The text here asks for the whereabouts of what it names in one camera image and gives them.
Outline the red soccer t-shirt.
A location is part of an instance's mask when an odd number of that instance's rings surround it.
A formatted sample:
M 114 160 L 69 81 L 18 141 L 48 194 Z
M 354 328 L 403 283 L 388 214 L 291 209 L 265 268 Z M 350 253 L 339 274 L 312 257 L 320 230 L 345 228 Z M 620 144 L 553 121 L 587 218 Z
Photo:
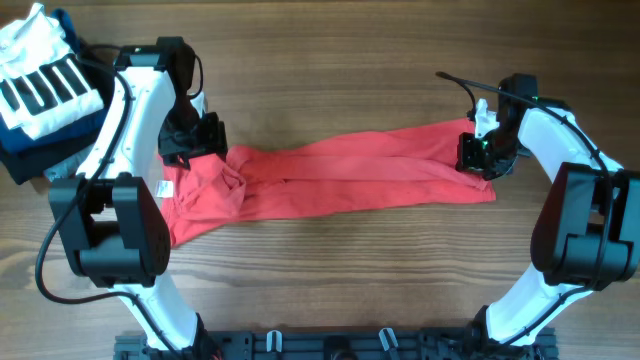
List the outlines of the red soccer t-shirt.
M 472 124 L 458 119 L 339 135 L 296 149 L 232 147 L 166 166 L 173 192 L 161 206 L 172 246 L 230 223 L 444 203 L 493 202 L 491 183 L 456 170 Z

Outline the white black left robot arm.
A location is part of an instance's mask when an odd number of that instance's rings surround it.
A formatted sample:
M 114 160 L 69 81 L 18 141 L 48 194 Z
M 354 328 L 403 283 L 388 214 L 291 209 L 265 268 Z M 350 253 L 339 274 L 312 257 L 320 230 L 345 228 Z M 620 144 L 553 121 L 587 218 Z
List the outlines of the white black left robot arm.
M 121 300 L 143 328 L 117 341 L 116 358 L 218 359 L 221 348 L 168 274 L 170 233 L 146 182 L 155 157 L 185 170 L 193 158 L 227 154 L 201 60 L 184 39 L 161 37 L 121 47 L 105 72 L 114 79 L 105 122 L 76 175 L 52 184 L 48 235 L 98 299 Z

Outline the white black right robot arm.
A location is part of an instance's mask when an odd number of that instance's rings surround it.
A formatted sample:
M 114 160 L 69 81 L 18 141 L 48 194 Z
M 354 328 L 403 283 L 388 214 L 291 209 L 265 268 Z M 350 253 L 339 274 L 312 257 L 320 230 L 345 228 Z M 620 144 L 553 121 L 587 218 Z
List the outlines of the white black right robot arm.
M 639 175 L 608 157 L 563 101 L 540 96 L 533 75 L 492 89 L 498 108 L 473 102 L 473 132 L 460 135 L 456 168 L 494 180 L 533 157 L 551 181 L 534 226 L 531 263 L 483 307 L 459 342 L 468 356 L 520 357 L 575 302 L 630 279 L 639 265 Z

